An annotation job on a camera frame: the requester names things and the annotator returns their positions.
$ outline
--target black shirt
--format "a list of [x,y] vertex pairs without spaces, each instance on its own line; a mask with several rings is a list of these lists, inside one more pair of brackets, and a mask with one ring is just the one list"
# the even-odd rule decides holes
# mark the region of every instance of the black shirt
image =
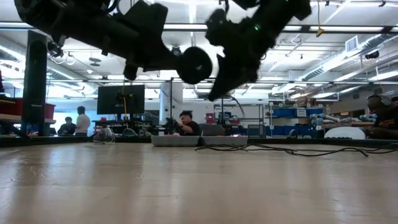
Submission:
[[63,124],[61,125],[61,128],[58,130],[58,134],[74,134],[76,130],[76,125],[75,124]]
[[180,135],[181,136],[199,136],[200,135],[200,127],[199,124],[191,121],[188,124],[186,124],[186,126],[189,126],[192,128],[192,133],[186,133],[184,130],[180,131]]
[[398,130],[398,107],[387,115],[378,116],[374,127]]

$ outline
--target black pillar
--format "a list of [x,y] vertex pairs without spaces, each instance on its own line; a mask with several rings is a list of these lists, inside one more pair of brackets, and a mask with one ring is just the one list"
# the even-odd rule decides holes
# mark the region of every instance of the black pillar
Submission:
[[26,68],[24,78],[24,104],[21,131],[27,124],[39,126],[39,136],[45,136],[45,94],[47,81],[47,37],[28,31]]

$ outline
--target computer monitor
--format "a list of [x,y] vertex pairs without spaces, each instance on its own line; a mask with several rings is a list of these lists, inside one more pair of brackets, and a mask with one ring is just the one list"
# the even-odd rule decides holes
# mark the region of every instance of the computer monitor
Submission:
[[124,114],[124,99],[127,114],[144,113],[145,86],[98,87],[97,114]]

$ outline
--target blue storage bin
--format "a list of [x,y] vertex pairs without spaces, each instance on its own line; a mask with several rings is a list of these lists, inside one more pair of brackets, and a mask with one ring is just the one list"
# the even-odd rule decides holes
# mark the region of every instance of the blue storage bin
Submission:
[[291,130],[296,130],[296,133],[299,131],[297,126],[284,126],[284,135],[289,135]]
[[274,116],[293,116],[294,110],[293,109],[276,109],[274,110]]
[[271,136],[271,128],[266,126],[266,135]]
[[321,114],[323,113],[323,109],[307,109],[307,116],[311,114]]
[[272,130],[272,135],[284,135],[284,126],[274,126]]
[[298,126],[298,135],[304,136],[310,132],[312,126]]

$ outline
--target exposed ductwork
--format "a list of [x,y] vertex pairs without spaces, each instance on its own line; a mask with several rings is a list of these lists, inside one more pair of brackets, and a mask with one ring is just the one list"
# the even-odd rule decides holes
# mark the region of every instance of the exposed ductwork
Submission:
[[[10,39],[3,37],[0,35],[0,50],[2,52],[7,53],[7,55],[10,57],[11,60],[10,62],[19,62],[21,65],[23,65],[23,61],[25,60],[25,54],[26,54],[26,47],[23,47]],[[61,65],[58,65],[54,63],[51,60],[47,60],[47,73],[51,78],[54,79],[65,79],[65,80],[86,80],[87,78],[84,77],[83,75],[79,75]],[[78,84],[76,83],[76,86],[86,86],[87,88],[91,89],[92,92],[96,90],[98,87],[98,84],[95,83],[82,83]]]
[[[381,44],[388,42],[392,39],[395,39],[398,35],[393,34],[378,34],[370,39],[365,40],[358,40],[358,45],[355,49],[341,49],[339,52],[331,55],[330,57],[322,60],[316,66],[313,66],[306,71],[297,79],[298,81],[308,81],[309,79],[316,77],[318,75],[324,74],[340,65],[349,62],[350,60],[354,59],[355,57],[366,55]],[[293,88],[294,84],[286,84],[282,86],[278,86],[272,89],[272,94],[286,92],[287,90]]]
[[[343,77],[351,78],[351,77],[353,77],[355,75],[366,73],[368,70],[372,70],[372,69],[374,69],[376,67],[379,67],[381,65],[387,64],[387,63],[392,62],[394,60],[398,60],[398,54],[394,55],[394,56],[391,56],[389,58],[386,58],[384,60],[378,61],[378,62],[376,62],[376,63],[374,63],[374,64],[372,64],[372,65],[370,65],[370,66],[368,66],[366,68],[361,68],[361,69],[359,69],[357,71],[351,72],[351,73],[349,73],[347,75],[344,75]],[[398,65],[385,66],[385,67],[379,69],[379,73],[391,72],[391,71],[395,71],[395,70],[398,70]],[[311,95],[317,94],[318,92],[320,92],[322,90],[323,91],[325,91],[325,90],[331,91],[331,90],[337,90],[337,89],[340,89],[340,88],[349,88],[349,87],[352,87],[352,85],[339,85],[339,86],[336,86],[336,85],[324,85],[324,86],[320,86],[320,87],[314,88],[312,90],[309,90],[308,92],[303,93],[303,96],[311,96]]]

